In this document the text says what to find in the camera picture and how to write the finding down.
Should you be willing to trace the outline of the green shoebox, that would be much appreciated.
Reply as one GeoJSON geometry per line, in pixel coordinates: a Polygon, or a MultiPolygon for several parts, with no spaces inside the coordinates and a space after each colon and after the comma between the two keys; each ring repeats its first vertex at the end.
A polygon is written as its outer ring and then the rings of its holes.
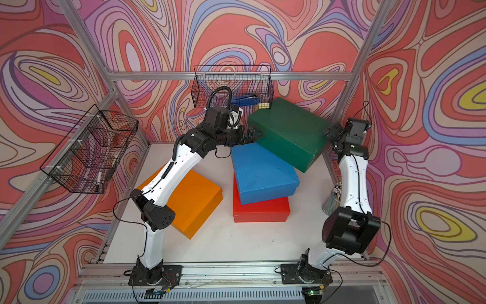
{"type": "Polygon", "coordinates": [[[248,125],[262,133],[259,145],[305,173],[323,153],[330,122],[283,98],[248,116],[248,125]]]}

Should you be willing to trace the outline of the blue shoebox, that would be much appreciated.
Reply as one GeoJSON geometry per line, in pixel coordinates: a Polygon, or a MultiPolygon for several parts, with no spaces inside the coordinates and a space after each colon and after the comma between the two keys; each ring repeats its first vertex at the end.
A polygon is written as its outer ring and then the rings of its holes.
{"type": "Polygon", "coordinates": [[[257,143],[232,148],[232,163],[242,205],[292,196],[300,185],[293,166],[257,143]]]}

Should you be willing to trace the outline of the red shoebox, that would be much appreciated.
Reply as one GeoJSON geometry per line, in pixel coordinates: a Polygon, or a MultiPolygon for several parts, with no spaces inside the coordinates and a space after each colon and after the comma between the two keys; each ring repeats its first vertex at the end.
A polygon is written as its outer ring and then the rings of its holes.
{"type": "Polygon", "coordinates": [[[243,205],[234,177],[232,213],[235,223],[285,222],[291,209],[288,197],[243,205]]]}

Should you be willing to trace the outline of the orange shoebox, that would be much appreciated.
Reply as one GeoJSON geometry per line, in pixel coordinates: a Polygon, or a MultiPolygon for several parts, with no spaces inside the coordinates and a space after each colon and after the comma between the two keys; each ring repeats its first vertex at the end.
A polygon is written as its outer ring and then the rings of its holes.
{"type": "Polygon", "coordinates": [[[172,227],[192,239],[223,200],[222,188],[195,171],[177,186],[167,206],[175,212],[172,227]]]}

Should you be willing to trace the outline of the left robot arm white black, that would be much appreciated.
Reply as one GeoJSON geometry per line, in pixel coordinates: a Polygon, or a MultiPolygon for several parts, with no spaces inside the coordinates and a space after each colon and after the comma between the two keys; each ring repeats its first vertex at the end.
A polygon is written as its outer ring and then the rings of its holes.
{"type": "Polygon", "coordinates": [[[215,89],[207,100],[203,121],[176,139],[171,159],[146,186],[131,192],[130,198],[141,212],[146,228],[144,251],[130,274],[131,286],[163,284],[166,273],[162,258],[163,238],[166,228],[176,218],[167,203],[183,178],[219,146],[232,148],[251,144],[262,136],[254,128],[245,128],[241,124],[243,110],[232,100],[230,87],[215,89]]]}

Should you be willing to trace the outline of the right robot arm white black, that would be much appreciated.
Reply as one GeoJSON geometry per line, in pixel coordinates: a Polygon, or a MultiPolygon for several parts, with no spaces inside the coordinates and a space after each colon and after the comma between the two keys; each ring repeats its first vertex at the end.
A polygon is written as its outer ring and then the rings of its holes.
{"type": "Polygon", "coordinates": [[[326,219],[321,242],[301,255],[295,274],[304,283],[325,281],[330,265],[339,257],[363,253],[381,227],[368,199],[368,148],[363,137],[372,127],[368,120],[348,118],[345,126],[332,124],[324,131],[338,156],[341,173],[339,206],[326,219]]]}

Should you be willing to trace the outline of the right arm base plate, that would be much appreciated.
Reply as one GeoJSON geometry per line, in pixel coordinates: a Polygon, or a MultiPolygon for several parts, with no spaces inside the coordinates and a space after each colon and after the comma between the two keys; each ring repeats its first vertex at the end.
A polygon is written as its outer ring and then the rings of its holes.
{"type": "Polygon", "coordinates": [[[274,269],[281,276],[283,284],[320,284],[328,286],[333,283],[330,271],[311,266],[299,266],[297,263],[284,263],[274,269]]]}

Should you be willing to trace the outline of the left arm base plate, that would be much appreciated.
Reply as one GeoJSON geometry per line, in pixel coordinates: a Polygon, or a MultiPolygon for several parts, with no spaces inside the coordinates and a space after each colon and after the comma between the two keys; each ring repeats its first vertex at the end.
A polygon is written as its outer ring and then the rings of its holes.
{"type": "Polygon", "coordinates": [[[181,265],[162,265],[151,270],[142,264],[136,265],[130,273],[129,286],[178,286],[182,269],[181,265]]]}

